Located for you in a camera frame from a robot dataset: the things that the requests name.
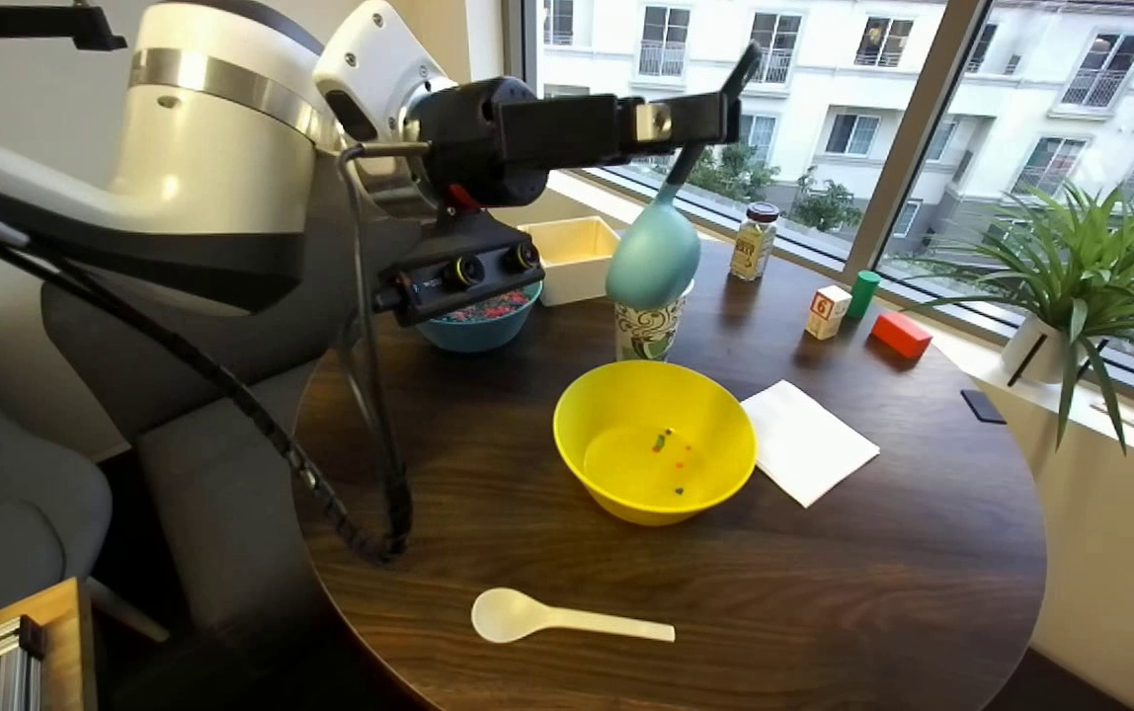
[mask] floor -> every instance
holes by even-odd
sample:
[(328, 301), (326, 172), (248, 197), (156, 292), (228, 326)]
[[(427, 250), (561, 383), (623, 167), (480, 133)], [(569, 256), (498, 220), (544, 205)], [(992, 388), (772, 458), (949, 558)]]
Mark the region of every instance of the floor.
[[(417, 705), (334, 617), (326, 641), (286, 669), (248, 669), (191, 629), (152, 495), (129, 454), (104, 466), (116, 489), (116, 524), (97, 578), (164, 620), (176, 641), (98, 620), (98, 705), (104, 711), (401, 711)], [(1123, 704), (1078, 682), (1050, 659), (1028, 653), (990, 711), (1123, 711)]]

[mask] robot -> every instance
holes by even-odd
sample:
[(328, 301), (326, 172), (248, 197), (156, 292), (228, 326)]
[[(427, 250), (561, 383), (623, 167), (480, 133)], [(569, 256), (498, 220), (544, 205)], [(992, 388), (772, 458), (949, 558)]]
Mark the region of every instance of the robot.
[[(0, 34), (124, 46), (87, 5), (0, 9)], [(723, 91), (685, 98), (536, 98), (511, 75), (452, 81), (389, 0), (356, 5), (326, 46), (253, 0), (152, 5), (129, 52), (110, 187), (0, 147), (0, 252), (15, 262), (25, 250), (74, 272), (68, 287), (110, 301), (139, 326), (156, 324), (129, 316), (116, 287), (228, 316), (280, 301), (302, 278), (317, 156), (338, 156), (359, 201), (417, 225), (417, 241), (369, 250), (380, 256), (356, 272), (373, 297), (359, 310), (419, 324), (542, 280), (529, 235), (494, 220), (489, 205), (529, 205), (561, 167), (737, 143), (739, 91), (755, 72), (752, 46)], [(326, 475), (280, 426), (260, 426), (334, 499), (349, 540), (369, 549)], [(403, 549), (409, 483), (392, 484), (389, 507), (397, 540), (373, 545), (380, 558)]]

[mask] building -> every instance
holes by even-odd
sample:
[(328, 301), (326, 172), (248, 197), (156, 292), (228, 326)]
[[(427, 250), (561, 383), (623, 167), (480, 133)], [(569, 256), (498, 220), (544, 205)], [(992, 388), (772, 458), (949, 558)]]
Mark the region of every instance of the building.
[[(878, 187), (945, 5), (932, 0), (542, 0), (544, 96), (687, 96), (723, 81), (742, 44), (764, 72), (742, 96), (742, 143), (774, 167), (859, 201)], [(1134, 5), (995, 5), (929, 137), (892, 252), (965, 245), (1025, 188), (1134, 192)]]

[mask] white spoon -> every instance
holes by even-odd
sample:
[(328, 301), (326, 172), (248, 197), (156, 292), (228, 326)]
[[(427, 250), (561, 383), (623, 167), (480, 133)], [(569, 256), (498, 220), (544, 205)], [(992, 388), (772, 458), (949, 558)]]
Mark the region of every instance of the white spoon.
[(555, 607), (555, 603), (542, 603), (517, 588), (485, 588), (475, 601), (472, 620), (475, 620), (480, 636), (489, 642), (514, 642), (514, 641), (534, 636), (542, 629), (641, 636), (641, 641), (660, 641), (660, 642), (676, 641), (672, 622), (651, 622), (651, 620), (631, 620), (631, 617), (600, 617), (600, 613), (583, 613), (583, 607)]

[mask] orange object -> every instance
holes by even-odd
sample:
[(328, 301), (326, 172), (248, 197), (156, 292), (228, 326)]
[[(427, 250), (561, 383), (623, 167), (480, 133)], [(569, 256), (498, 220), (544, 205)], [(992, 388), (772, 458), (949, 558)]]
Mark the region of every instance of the orange object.
[(917, 363), (929, 349), (929, 333), (917, 318), (899, 316), (899, 310), (883, 310), (871, 341), (878, 341), (884, 350), (892, 350), (907, 363)]

